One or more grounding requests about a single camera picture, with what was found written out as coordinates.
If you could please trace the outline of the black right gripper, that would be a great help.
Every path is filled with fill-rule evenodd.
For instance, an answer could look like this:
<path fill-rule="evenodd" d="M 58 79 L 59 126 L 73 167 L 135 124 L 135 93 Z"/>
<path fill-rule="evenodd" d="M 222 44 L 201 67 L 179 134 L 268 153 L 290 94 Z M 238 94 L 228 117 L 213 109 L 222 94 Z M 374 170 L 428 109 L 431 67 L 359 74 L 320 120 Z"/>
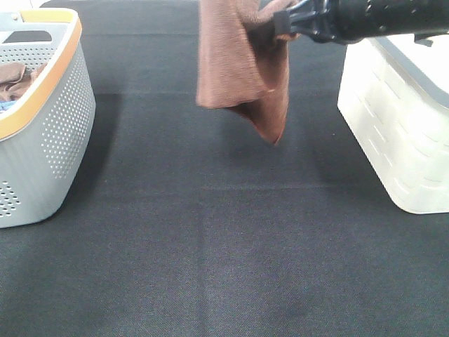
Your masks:
<path fill-rule="evenodd" d="M 274 34 L 301 34 L 320 44 L 347 44 L 336 28 L 334 14 L 330 1 L 300 1 L 288 10 L 275 12 Z"/>

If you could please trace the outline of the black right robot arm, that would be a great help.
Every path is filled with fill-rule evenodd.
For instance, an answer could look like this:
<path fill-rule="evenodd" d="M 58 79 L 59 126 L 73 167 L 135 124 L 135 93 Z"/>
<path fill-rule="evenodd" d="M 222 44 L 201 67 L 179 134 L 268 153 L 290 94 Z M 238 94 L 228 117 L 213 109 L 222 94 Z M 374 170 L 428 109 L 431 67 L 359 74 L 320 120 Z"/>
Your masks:
<path fill-rule="evenodd" d="M 362 39 L 448 33 L 448 2 L 300 1 L 274 14 L 277 35 L 302 34 L 318 43 L 355 44 Z"/>

